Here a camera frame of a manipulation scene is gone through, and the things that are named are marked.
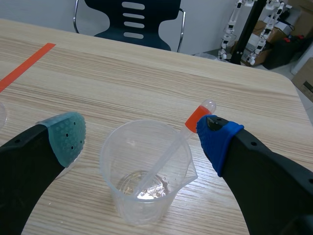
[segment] blue rubber gripper pad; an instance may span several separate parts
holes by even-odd
[[[217,175],[221,177],[230,141],[244,126],[230,121],[220,130],[212,131],[207,125],[207,117],[216,117],[216,115],[203,116],[197,123],[197,134],[202,149],[210,158]]]
[[[68,167],[80,154],[86,138],[85,119],[80,113],[69,112],[38,122],[47,127],[54,155]]]

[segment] black chair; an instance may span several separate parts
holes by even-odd
[[[74,28],[77,33],[76,0],[74,11]],[[110,19],[108,30],[95,37],[106,38],[126,43],[171,50],[158,34],[158,28],[163,21],[174,20],[182,12],[180,40],[177,52],[180,51],[184,36],[185,11],[180,8],[181,0],[85,0],[88,7],[105,13]]]

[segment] dropper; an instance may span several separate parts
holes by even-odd
[[[185,140],[190,139],[197,133],[197,122],[201,117],[205,115],[213,114],[216,110],[216,104],[214,101],[207,99],[192,113],[185,124],[181,127],[180,133],[176,140],[171,144],[171,146],[164,152],[160,157],[158,162],[152,167],[152,169],[139,181],[138,185],[134,189],[133,196],[138,197],[138,195],[149,186],[154,177],[158,172],[164,167],[164,165],[170,160],[171,156],[180,148],[181,141],[183,138]]]

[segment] wooden table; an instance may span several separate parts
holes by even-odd
[[[175,128],[205,99],[271,150],[313,170],[313,129],[284,76],[154,48],[0,20],[0,78],[46,43],[56,46],[0,93],[8,112],[4,144],[35,122],[66,111],[86,119],[82,158],[43,194],[23,234],[244,235],[244,218],[198,137],[190,140],[199,178],[155,225],[134,227],[114,209],[99,152],[118,126],[155,119]]]

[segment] floor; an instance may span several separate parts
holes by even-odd
[[[273,70],[271,70],[271,72],[279,73],[281,75],[284,75],[286,78],[292,80],[293,74],[290,73],[292,66],[293,66],[293,63],[279,67],[279,68],[276,68],[276,69],[273,69]],[[256,66],[255,68],[261,69],[261,70],[267,70],[262,65]],[[298,88],[296,88],[296,90],[299,94],[299,97],[302,101],[302,104],[303,104],[305,110],[307,111],[309,119],[313,125],[313,102],[311,102]]]

